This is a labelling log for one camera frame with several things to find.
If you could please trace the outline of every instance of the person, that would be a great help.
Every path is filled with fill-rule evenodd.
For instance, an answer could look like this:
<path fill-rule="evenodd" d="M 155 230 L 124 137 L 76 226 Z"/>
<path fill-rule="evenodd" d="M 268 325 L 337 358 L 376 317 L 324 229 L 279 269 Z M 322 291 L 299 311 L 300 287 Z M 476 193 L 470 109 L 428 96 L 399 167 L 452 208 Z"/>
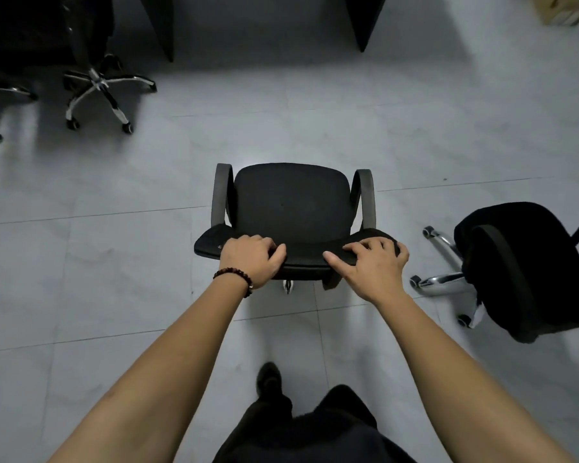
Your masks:
<path fill-rule="evenodd" d="M 571 462 L 483 368 L 407 295 L 399 243 L 371 238 L 344 247 L 355 266 L 330 252 L 326 261 L 386 321 L 408 361 L 427 415 L 455 462 Z M 228 241 L 220 268 L 246 273 L 262 287 L 285 260 L 285 245 L 242 236 Z M 242 275 L 217 276 L 129 368 L 50 458 L 50 463 L 173 461 L 198 408 L 225 332 L 250 286 Z M 215 462 L 413 462 L 377 431 L 368 408 L 347 386 L 330 390 L 313 413 L 292 418 L 281 375 L 265 364 L 258 400 L 219 449 Z"/>

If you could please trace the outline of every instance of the shoe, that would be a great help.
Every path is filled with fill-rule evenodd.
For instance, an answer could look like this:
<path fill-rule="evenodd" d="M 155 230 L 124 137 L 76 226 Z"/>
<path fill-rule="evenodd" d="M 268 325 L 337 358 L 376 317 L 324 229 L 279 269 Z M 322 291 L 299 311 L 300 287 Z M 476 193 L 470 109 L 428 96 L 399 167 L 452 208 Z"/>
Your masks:
<path fill-rule="evenodd" d="M 281 372 L 274 362 L 266 362 L 259 369 L 255 388 L 257 389 L 257 396 L 260 398 L 283 394 L 281 392 Z"/>

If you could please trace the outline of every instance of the skin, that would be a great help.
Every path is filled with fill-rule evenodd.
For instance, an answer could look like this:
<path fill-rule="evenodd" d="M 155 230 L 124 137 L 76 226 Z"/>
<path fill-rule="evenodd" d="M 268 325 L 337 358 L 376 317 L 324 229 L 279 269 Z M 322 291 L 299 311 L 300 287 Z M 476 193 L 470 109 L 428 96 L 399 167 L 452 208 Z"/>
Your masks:
<path fill-rule="evenodd" d="M 372 238 L 345 247 L 355 267 L 326 261 L 371 302 L 396 337 L 442 444 L 455 462 L 571 462 L 532 416 L 403 291 L 407 248 Z M 228 241 L 220 269 L 247 273 L 262 287 L 285 260 L 285 245 L 260 236 Z M 191 422 L 244 297 L 238 275 L 208 289 L 127 370 L 85 416 L 49 463 L 171 462 Z"/>

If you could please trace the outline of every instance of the beaded bracelet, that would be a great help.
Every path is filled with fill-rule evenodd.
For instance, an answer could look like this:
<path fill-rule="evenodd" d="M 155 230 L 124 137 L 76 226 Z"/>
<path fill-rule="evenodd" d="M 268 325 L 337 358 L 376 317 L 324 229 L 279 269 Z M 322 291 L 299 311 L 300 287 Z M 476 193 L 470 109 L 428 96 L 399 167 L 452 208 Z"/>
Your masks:
<path fill-rule="evenodd" d="M 249 278 L 247 273 L 239 270 L 238 268 L 223 268 L 222 270 L 214 273 L 212 279 L 215 279 L 217 276 L 224 275 L 225 273 L 234 273 L 235 275 L 240 276 L 243 280 L 247 281 L 247 285 L 249 287 L 247 288 L 247 293 L 244 295 L 245 299 L 253 294 L 253 281 L 251 281 L 251 278 Z"/>

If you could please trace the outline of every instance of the brown box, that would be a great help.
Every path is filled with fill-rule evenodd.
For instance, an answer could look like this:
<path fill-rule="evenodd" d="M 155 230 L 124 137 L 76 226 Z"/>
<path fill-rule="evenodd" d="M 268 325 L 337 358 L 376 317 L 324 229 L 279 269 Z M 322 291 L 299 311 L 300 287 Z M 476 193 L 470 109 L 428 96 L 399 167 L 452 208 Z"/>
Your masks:
<path fill-rule="evenodd" d="M 543 24 L 579 24 L 579 0 L 533 0 Z"/>

